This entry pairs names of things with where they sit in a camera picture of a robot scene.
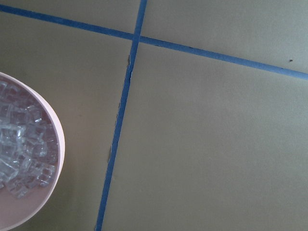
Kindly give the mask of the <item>pink bowl of ice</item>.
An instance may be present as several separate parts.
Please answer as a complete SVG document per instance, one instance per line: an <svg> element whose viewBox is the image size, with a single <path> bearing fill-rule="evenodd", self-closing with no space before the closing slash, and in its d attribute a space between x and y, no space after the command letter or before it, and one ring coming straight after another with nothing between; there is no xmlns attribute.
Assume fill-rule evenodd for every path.
<svg viewBox="0 0 308 231"><path fill-rule="evenodd" d="M32 218L50 198L65 153L64 132L50 104L21 81L0 75L0 228Z"/></svg>

